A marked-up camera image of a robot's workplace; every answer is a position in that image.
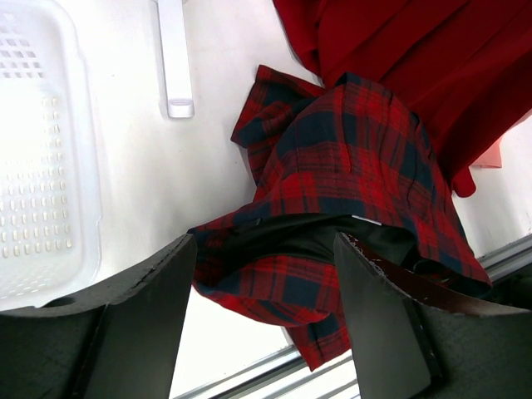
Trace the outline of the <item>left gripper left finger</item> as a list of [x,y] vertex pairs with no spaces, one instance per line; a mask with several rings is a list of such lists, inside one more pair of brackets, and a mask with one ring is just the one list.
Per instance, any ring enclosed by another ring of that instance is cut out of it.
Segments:
[[89,288],[2,312],[2,397],[167,398],[196,251],[186,234]]

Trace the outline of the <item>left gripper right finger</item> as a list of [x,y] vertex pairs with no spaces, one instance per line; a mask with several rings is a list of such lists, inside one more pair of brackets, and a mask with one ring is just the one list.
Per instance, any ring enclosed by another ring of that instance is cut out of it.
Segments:
[[334,258],[362,397],[530,397],[530,310],[444,288],[345,234]]

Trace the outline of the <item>red navy plaid skirt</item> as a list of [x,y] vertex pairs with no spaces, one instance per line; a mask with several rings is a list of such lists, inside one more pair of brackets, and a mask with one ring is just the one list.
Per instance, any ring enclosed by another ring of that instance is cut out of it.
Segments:
[[339,232],[458,293],[490,290],[423,124],[386,88],[347,73],[324,89],[260,66],[232,141],[247,152],[256,191],[191,230],[193,285],[285,328],[310,369],[350,348]]

